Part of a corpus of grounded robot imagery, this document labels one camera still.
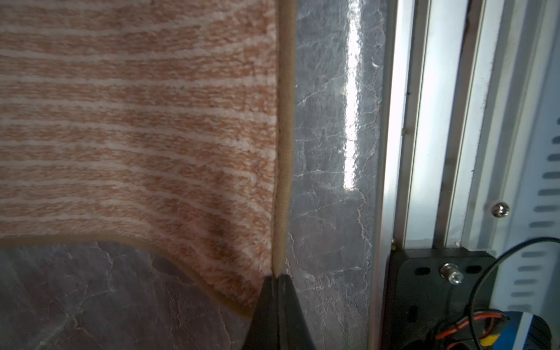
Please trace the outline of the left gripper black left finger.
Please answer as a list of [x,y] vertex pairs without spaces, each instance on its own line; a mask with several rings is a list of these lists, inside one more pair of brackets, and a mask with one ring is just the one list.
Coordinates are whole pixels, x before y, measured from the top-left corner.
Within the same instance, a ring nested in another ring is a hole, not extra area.
[[252,316],[243,350],[276,350],[279,348],[277,278],[267,276]]

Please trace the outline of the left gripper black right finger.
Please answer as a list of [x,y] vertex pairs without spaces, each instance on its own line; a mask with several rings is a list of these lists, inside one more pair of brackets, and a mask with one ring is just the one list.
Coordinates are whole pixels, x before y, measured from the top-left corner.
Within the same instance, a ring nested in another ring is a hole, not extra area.
[[279,349],[281,350],[315,349],[297,296],[292,278],[282,274],[278,279]]

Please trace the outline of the beige striped square dishcloth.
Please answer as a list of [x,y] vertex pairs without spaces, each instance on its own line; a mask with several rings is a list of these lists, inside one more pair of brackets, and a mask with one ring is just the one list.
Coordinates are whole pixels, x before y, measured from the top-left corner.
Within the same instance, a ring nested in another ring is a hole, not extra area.
[[150,249],[252,316],[281,274],[295,1],[3,1],[1,244]]

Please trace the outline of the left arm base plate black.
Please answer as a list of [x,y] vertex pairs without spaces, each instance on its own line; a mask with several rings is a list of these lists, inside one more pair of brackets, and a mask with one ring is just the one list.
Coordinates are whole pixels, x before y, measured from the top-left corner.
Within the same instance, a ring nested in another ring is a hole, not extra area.
[[463,248],[392,252],[382,348],[444,349],[436,335],[465,316],[475,283],[494,260]]

